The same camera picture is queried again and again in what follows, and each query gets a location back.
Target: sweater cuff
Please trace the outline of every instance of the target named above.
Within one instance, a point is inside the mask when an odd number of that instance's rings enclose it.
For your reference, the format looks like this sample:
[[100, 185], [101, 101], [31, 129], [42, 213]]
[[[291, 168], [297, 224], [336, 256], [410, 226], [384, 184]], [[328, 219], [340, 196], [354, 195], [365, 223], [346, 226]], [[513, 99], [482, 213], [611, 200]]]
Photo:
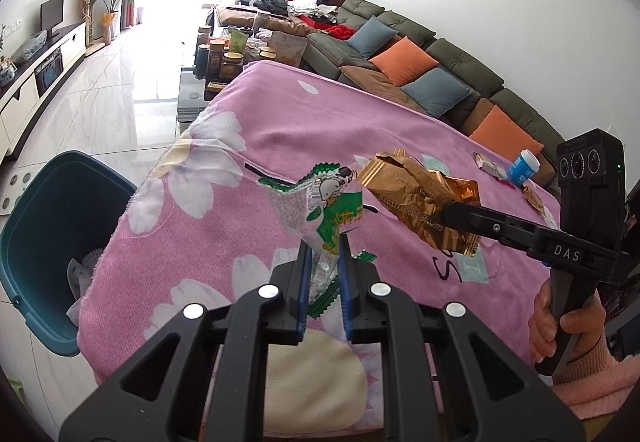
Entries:
[[615, 358], [609, 353], [607, 340], [603, 332], [600, 340], [590, 352], [583, 355], [580, 359], [576, 359], [574, 362], [569, 362], [564, 372], [554, 377], [554, 384], [564, 384], [597, 374], [611, 366], [614, 362]]

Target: white bottle cap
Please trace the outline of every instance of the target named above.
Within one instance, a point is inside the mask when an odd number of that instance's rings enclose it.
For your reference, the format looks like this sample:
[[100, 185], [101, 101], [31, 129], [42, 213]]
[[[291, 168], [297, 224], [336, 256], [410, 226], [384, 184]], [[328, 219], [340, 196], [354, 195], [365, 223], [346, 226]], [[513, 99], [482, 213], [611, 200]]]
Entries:
[[534, 171], [534, 173], [537, 173], [538, 170], [540, 169], [540, 161], [536, 158], [536, 156], [530, 152], [528, 149], [523, 149], [520, 154], [522, 155], [522, 158], [524, 159], [524, 162], [527, 163], [527, 165], [529, 165], [529, 167]]

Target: pink sleeve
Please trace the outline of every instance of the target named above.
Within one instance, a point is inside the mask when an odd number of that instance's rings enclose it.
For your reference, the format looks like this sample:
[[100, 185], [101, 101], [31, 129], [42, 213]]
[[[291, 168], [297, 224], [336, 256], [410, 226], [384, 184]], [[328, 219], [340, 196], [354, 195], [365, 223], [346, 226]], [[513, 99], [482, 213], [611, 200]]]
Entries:
[[595, 348], [567, 364], [554, 378], [553, 392], [583, 420], [616, 412], [640, 377], [640, 357], [617, 362], [604, 333]]

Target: white round rivet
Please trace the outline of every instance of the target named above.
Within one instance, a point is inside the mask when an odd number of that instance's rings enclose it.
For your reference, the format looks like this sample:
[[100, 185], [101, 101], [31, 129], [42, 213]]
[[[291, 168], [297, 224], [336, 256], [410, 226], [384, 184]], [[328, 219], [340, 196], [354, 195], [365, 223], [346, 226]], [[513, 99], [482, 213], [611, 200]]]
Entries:
[[391, 292], [391, 287], [386, 283], [378, 282], [371, 285], [371, 293], [375, 296], [386, 296]]
[[452, 317], [462, 317], [466, 312], [466, 308], [462, 303], [449, 303], [445, 310]]
[[204, 314], [204, 307], [197, 303], [191, 303], [182, 310], [182, 313], [187, 319], [197, 319]]
[[280, 289], [277, 288], [275, 285], [262, 285], [258, 289], [258, 294], [260, 295], [260, 297], [263, 297], [265, 299], [276, 297], [279, 292], [280, 292]]

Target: teal trash bin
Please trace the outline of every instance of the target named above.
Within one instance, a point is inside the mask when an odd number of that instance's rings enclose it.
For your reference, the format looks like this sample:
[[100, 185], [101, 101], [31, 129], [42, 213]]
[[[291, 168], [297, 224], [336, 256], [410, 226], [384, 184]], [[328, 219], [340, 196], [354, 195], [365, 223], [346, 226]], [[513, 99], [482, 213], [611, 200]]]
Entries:
[[136, 187], [79, 151], [53, 158], [22, 194], [0, 234], [0, 282], [27, 326], [60, 356], [79, 353], [66, 278], [72, 258], [105, 248]]

